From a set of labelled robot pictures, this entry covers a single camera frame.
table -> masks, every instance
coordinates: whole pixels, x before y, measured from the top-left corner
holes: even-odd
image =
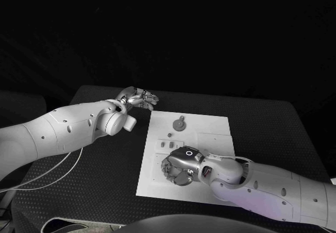
[[[114,99],[121,90],[83,85],[70,105]],[[236,156],[330,183],[288,102],[155,90],[150,92],[160,98],[154,106],[157,111],[228,117]],[[323,232],[314,225],[278,222],[238,207],[135,196],[150,111],[132,108],[129,115],[137,119],[132,132],[121,130],[115,136],[98,138],[83,148],[75,169],[56,184],[34,191],[17,191],[11,211],[18,233],[40,232],[44,222],[53,217],[127,225],[144,218],[171,214],[220,216],[277,232]],[[52,173],[24,188],[54,181],[67,172],[78,155],[79,150]],[[24,180],[46,172],[63,157],[56,155],[36,161]]]

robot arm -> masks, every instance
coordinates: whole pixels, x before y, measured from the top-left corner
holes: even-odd
[[[0,180],[34,160],[80,149],[122,128],[131,131],[137,120],[127,112],[132,106],[153,110],[157,101],[150,92],[128,87],[116,100],[65,106],[27,123],[1,128]]]
[[[167,180],[180,186],[197,180],[215,197],[278,221],[314,224],[336,230],[336,186],[269,165],[209,154],[191,147],[163,160]]]

